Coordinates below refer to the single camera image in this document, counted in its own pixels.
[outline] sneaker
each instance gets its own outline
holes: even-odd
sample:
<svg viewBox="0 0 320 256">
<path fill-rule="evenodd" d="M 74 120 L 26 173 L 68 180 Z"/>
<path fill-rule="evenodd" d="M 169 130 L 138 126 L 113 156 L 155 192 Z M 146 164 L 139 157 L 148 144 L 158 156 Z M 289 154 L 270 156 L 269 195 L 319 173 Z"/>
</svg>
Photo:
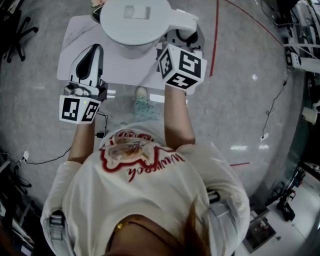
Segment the sneaker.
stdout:
<svg viewBox="0 0 320 256">
<path fill-rule="evenodd" d="M 136 91 L 135 91 L 135 98 L 147 98 L 148 96 L 148 93 L 147 93 L 147 90 L 146 88 L 142 87 L 142 86 L 139 86 Z"/>
</svg>

